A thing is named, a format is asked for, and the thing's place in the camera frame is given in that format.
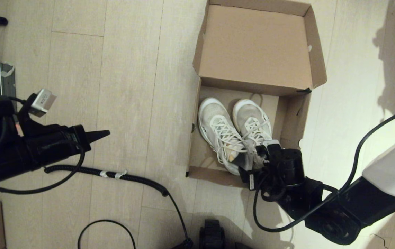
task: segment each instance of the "shoelace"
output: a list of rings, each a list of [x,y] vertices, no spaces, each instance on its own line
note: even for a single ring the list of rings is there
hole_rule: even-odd
[[[227,148],[232,151],[237,151],[239,153],[247,152],[246,149],[237,149],[236,145],[243,143],[242,137],[237,133],[237,131],[228,124],[226,119],[219,118],[215,124],[212,124],[215,133],[216,139],[218,140],[215,145],[215,152],[217,154],[217,159],[221,164],[227,161],[226,157],[228,155],[224,155],[224,149]]]
[[[265,132],[263,126],[268,123],[270,123],[270,120],[259,123],[259,120],[256,118],[251,118],[249,123],[245,124],[246,129],[249,131],[242,138],[246,139],[248,137],[249,139],[256,142],[257,145],[260,145],[262,142],[264,142],[264,140],[266,140],[266,137],[263,136]]]

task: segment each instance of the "robotic arm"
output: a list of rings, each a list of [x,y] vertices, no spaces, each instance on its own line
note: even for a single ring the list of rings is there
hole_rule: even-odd
[[[0,96],[0,181],[73,155],[84,156],[85,152],[91,150],[90,143],[110,134],[109,131],[85,132],[83,126],[43,126],[30,118],[29,113],[38,117],[45,115],[55,98],[55,95],[45,89],[38,94],[33,93],[26,101],[14,98],[23,104],[20,111],[15,113],[10,98]],[[14,115],[24,133],[23,137],[17,133]],[[8,191],[3,188],[0,188],[0,191],[14,194],[39,193],[59,186],[74,173],[59,183],[35,191]]]
[[[250,190],[256,190],[254,220],[263,230],[281,232],[304,220],[306,227],[328,240],[349,245],[362,228],[395,212],[395,145],[376,158],[362,177],[340,190],[306,177],[299,150],[282,149],[273,140],[257,151],[265,159],[265,167],[240,173]],[[324,190],[331,194],[322,200]],[[295,221],[283,228],[262,226],[255,209],[259,191],[264,201],[277,202]]]

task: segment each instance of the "cardboard box flap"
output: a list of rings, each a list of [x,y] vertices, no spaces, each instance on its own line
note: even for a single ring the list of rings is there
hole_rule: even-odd
[[[286,149],[300,149],[299,141],[305,131],[311,94],[295,96],[289,99],[280,143]]]
[[[309,3],[285,0],[210,0],[210,4],[305,16]]]
[[[301,16],[209,5],[203,38],[200,77],[313,88]]]
[[[305,15],[305,31],[307,35],[308,48],[311,49],[309,52],[309,60],[311,66],[311,77],[313,79],[313,88],[316,88],[327,82],[327,72],[325,69],[321,38],[319,37],[319,31],[317,30],[313,7],[309,7]]]
[[[208,6],[209,4],[207,1],[207,5],[205,6],[204,20],[202,21],[199,35],[197,36],[196,50],[194,52],[193,67],[197,74],[199,74],[200,61],[202,59],[202,49],[204,48],[204,36],[205,30],[207,29]]]
[[[235,80],[215,79],[209,77],[202,77],[201,79],[202,85],[204,86],[236,91],[253,92],[257,94],[266,94],[272,96],[296,96],[306,94],[304,90],[287,86],[265,85],[259,83],[248,83]]]

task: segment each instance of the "black cable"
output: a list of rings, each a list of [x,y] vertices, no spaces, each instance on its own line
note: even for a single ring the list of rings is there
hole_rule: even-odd
[[[356,152],[354,154],[354,162],[353,162],[353,168],[351,169],[351,173],[350,176],[348,177],[347,181],[345,182],[345,184],[340,188],[338,194],[344,192],[346,190],[346,188],[348,188],[351,184],[351,182],[353,181],[354,175],[356,174],[357,171],[357,162],[359,160],[359,153],[360,153],[360,149],[362,148],[363,143],[368,139],[368,137],[370,137],[375,131],[377,131],[379,128],[381,128],[382,126],[386,125],[387,123],[391,122],[392,120],[395,120],[395,115],[392,115],[390,118],[388,118],[387,120],[385,120],[384,122],[378,124],[377,126],[375,126],[373,129],[371,129],[371,131],[369,131],[363,138],[362,140],[359,142],[359,144],[357,145],[356,148]]]
[[[25,102],[26,102],[26,100],[23,100],[23,99],[20,99],[20,98],[16,98],[16,97],[8,97],[10,100],[13,100],[13,101],[17,101],[17,102],[19,102],[20,104],[25,104]]]
[[[187,240],[188,233],[187,233],[187,228],[185,227],[185,223],[183,222],[183,219],[182,219],[182,214],[180,213],[179,208],[177,207],[176,202],[172,198],[171,194],[169,194],[168,196],[170,197],[174,207],[176,208],[177,214],[179,215],[179,218],[180,218],[180,222],[182,223],[183,233],[185,234],[185,240]]]
[[[87,228],[88,228],[89,226],[91,226],[91,225],[93,225],[93,224],[96,224],[96,223],[99,223],[99,222],[111,222],[111,223],[117,224],[117,225],[119,225],[120,227],[124,228],[124,229],[128,232],[129,236],[131,237],[131,241],[132,241],[132,243],[133,243],[133,248],[136,249],[136,243],[134,242],[133,235],[132,235],[131,232],[128,230],[128,228],[126,228],[126,227],[125,227],[124,225],[122,225],[121,223],[115,222],[115,221],[112,221],[112,220],[98,220],[98,221],[95,221],[95,222],[92,222],[92,223],[88,224],[88,225],[82,230],[82,232],[80,232],[79,239],[77,240],[77,249],[80,249],[80,240],[82,239],[82,235],[83,235],[83,233],[85,232],[85,230],[87,230]]]
[[[329,186],[327,184],[322,184],[322,188],[325,189],[326,191],[330,191],[331,193],[336,193],[338,191],[337,188],[333,186]]]
[[[389,249],[389,248],[386,246],[386,244],[385,244],[385,239],[384,239],[384,238],[382,238],[381,236],[379,236],[379,235],[377,235],[377,234],[375,234],[375,233],[370,234],[370,238],[371,238],[372,235],[374,235],[374,236],[376,236],[376,237],[378,237],[378,238],[381,238],[381,239],[384,241],[384,247],[385,247],[386,249]]]
[[[8,129],[8,119],[4,117],[2,118],[2,133],[0,136],[0,145],[2,145],[3,141],[5,140],[7,129]]]
[[[328,197],[326,197],[325,200],[323,200],[322,202],[320,202],[318,205],[316,205],[314,208],[312,208],[310,211],[308,211],[306,214],[304,214],[303,216],[301,216],[299,219],[296,219],[294,221],[292,221],[291,223],[285,225],[284,227],[280,227],[280,228],[268,228],[268,227],[264,227],[262,226],[258,219],[257,219],[257,214],[256,214],[256,204],[257,204],[257,196],[259,195],[259,190],[260,187],[262,186],[264,180],[268,177],[265,176],[259,183],[258,185],[258,189],[256,190],[256,193],[254,194],[254,202],[253,202],[253,217],[254,217],[254,222],[256,223],[256,225],[267,232],[270,233],[280,233],[283,232],[285,230],[288,230],[292,227],[294,227],[295,225],[297,225],[298,223],[300,223],[301,221],[303,221],[304,219],[306,219],[308,216],[310,216],[311,214],[313,214],[316,210],[318,210],[319,208],[321,208],[323,205],[325,205],[326,203],[330,202],[333,198],[335,198],[337,195],[341,194],[343,191],[345,191],[351,184],[351,181],[354,178],[354,175],[356,174],[357,171],[357,162],[359,159],[359,153],[360,153],[360,149],[362,148],[362,145],[364,144],[364,142],[368,139],[368,137],[371,136],[371,134],[373,134],[375,131],[377,131],[378,129],[380,129],[382,126],[386,125],[387,123],[389,123],[390,121],[395,120],[395,115],[392,115],[390,118],[388,118],[387,120],[385,120],[384,122],[380,123],[379,125],[375,126],[375,128],[371,129],[370,132],[368,132],[363,138],[362,140],[359,142],[359,144],[357,145],[356,148],[356,153],[354,154],[354,163],[353,163],[353,167],[351,169],[351,173],[350,176],[348,177],[348,180],[346,181],[346,183],[343,185],[342,188],[340,188],[340,190],[332,192],[332,194],[330,194]]]
[[[55,184],[43,187],[43,188],[38,188],[38,189],[33,189],[33,190],[13,190],[13,189],[6,189],[6,188],[2,188],[0,187],[0,192],[3,193],[9,193],[9,194],[37,194],[37,193],[42,193],[45,191],[48,191],[50,189],[53,189],[57,186],[60,186],[61,184],[65,183],[66,181],[69,180],[69,178],[71,178],[82,166],[83,160],[85,159],[85,150],[82,148],[82,146],[76,142],[73,141],[60,141],[57,143],[54,143],[52,145],[49,145],[49,147],[52,147],[54,145],[59,145],[59,144],[72,144],[72,145],[76,145],[79,150],[80,150],[80,158],[79,161],[77,162],[77,165],[73,168],[73,170],[71,171],[71,173],[69,175],[67,175],[65,178],[63,178],[62,180],[58,181]]]
[[[65,171],[72,171],[74,170],[74,166],[71,165],[54,165],[54,166],[50,166],[47,167],[44,171],[45,173],[51,173],[54,171],[58,171],[58,170],[65,170]],[[79,169],[80,173],[85,173],[85,174],[90,174],[90,175],[96,175],[96,176],[101,176],[101,172],[102,170],[99,169],[93,169],[93,168],[88,168],[88,167],[80,167]],[[116,172],[106,172],[106,175],[109,178],[115,178],[116,177]],[[187,233],[187,228],[185,227],[185,222],[183,222],[183,218],[182,218],[182,214],[180,213],[179,208],[177,207],[176,202],[174,201],[172,195],[169,193],[169,191],[162,186],[159,183],[156,183],[153,180],[149,180],[147,178],[144,177],[140,177],[140,176],[135,176],[135,175],[121,175],[119,177],[120,180],[126,180],[126,181],[132,181],[132,182],[136,182],[136,183],[142,183],[144,185],[150,186],[156,190],[158,190],[164,197],[169,196],[171,199],[171,202],[173,203],[177,214],[179,215],[180,218],[180,222],[182,223],[182,228],[183,228],[183,233],[185,234],[185,240],[188,240],[188,233]]]

